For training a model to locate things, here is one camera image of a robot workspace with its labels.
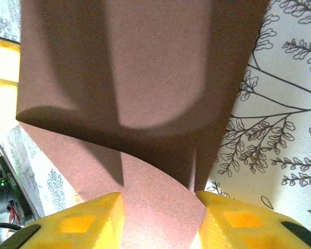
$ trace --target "yellow 3d-printed part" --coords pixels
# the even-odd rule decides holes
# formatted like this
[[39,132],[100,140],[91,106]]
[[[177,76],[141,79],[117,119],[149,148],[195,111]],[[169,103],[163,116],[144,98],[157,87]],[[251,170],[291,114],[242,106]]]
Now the yellow 3d-printed part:
[[21,248],[117,249],[123,221],[122,193],[109,193],[28,224],[41,228]]
[[191,249],[310,248],[281,224],[299,224],[287,216],[207,191],[196,196],[207,211]]
[[0,79],[19,82],[20,45],[0,39]]

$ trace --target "black cable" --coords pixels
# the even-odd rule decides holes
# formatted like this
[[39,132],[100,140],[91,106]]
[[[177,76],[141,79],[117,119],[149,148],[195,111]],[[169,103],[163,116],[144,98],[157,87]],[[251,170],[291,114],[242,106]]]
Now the black cable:
[[14,230],[14,231],[18,231],[18,230],[22,229],[22,227],[20,227],[18,225],[10,224],[10,223],[0,223],[0,228],[7,228],[10,230]]

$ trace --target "square hole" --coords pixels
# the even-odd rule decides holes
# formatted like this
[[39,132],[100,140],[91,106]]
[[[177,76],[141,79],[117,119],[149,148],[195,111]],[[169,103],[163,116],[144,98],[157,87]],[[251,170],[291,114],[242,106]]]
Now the square hole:
[[232,227],[262,227],[264,222],[258,215],[248,211],[228,211],[223,213]]
[[108,200],[104,199],[104,200],[101,200],[100,202],[95,203],[94,205],[95,206],[106,206],[108,204],[109,204]]
[[94,220],[95,220],[94,216],[88,215],[66,218],[60,222],[59,232],[84,233],[89,229]]
[[65,241],[40,241],[32,249],[70,249],[72,248],[69,242]]
[[288,245],[274,234],[254,234],[243,236],[249,249],[287,249]]
[[219,198],[218,197],[211,198],[211,200],[213,203],[216,203],[216,204],[227,204],[230,199],[228,198],[228,200],[227,200],[226,198],[221,196]]

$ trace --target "floral wallpaper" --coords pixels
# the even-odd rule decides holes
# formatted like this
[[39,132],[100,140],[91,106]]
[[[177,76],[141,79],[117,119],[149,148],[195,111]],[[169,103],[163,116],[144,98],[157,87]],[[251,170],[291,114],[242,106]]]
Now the floral wallpaper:
[[0,37],[20,42],[21,0],[0,0]]
[[83,202],[79,194],[20,125],[2,136],[0,145],[39,217]]
[[311,0],[271,0],[206,190],[311,230]]

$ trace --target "black rubber pad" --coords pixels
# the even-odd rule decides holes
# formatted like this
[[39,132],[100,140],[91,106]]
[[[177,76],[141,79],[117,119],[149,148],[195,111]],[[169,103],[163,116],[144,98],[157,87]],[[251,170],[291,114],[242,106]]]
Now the black rubber pad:
[[309,230],[292,222],[282,222],[281,224],[311,247],[311,232]]
[[8,240],[4,241],[0,245],[0,249],[19,249],[21,246],[28,241],[39,229],[40,225],[31,225],[24,227],[14,233]]

